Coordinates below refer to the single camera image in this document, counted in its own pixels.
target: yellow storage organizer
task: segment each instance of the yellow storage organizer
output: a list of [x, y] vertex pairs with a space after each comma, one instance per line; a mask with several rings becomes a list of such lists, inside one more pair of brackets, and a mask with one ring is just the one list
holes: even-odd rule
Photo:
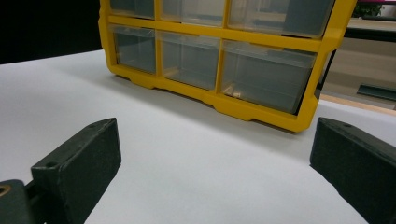
[[356, 0], [101, 0], [109, 70], [293, 132]]

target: white surface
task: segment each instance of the white surface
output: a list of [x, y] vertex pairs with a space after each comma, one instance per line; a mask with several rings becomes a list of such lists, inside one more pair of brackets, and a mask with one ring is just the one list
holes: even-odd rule
[[0, 66], [0, 180], [118, 119], [122, 166], [86, 223], [365, 223], [309, 166], [318, 116], [396, 145], [396, 118], [320, 102], [292, 134], [115, 77], [102, 51]]

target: yellow plastic frame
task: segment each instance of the yellow plastic frame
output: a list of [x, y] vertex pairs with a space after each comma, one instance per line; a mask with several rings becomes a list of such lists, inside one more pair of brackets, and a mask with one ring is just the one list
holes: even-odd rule
[[[161, 21], [160, 10], [162, 0], [155, 1], [155, 16], [154, 20], [152, 21], [112, 15], [109, 0], [101, 0], [99, 30], [102, 47], [106, 53], [106, 63], [108, 69], [112, 73], [129, 78], [133, 83], [139, 86], [149, 89], [158, 88], [169, 90], [200, 100], [205, 104], [213, 105], [220, 113], [233, 116], [238, 119], [256, 119], [298, 133], [307, 129], [311, 124], [312, 118], [314, 117], [316, 108], [318, 106], [318, 99], [315, 96], [315, 91], [323, 70], [323, 66], [326, 63], [328, 55], [341, 45], [345, 30], [356, 2], [357, 0], [335, 0], [332, 14], [321, 39], [268, 35], [229, 29], [227, 28], [226, 21], [228, 20], [230, 0], [225, 0], [222, 27], [209, 27], [171, 21]], [[317, 54], [317, 58], [304, 92], [300, 110], [298, 111], [297, 115], [292, 115], [286, 112], [275, 110], [273, 108], [255, 105], [253, 103], [235, 99], [233, 97], [226, 96], [221, 92], [221, 64], [224, 54], [221, 45], [222, 41], [220, 42], [219, 46], [220, 52], [216, 86], [213, 91], [207, 91], [166, 79], [163, 74], [161, 74], [162, 48], [160, 40], [156, 40], [155, 48], [157, 72], [155, 75], [147, 74], [125, 65], [117, 64], [114, 36], [109, 30], [109, 24], [151, 28], [155, 30], [190, 35], [215, 36], [221, 39], [226, 38], [237, 41], [245, 41], [274, 48], [299, 49], [315, 52]]]

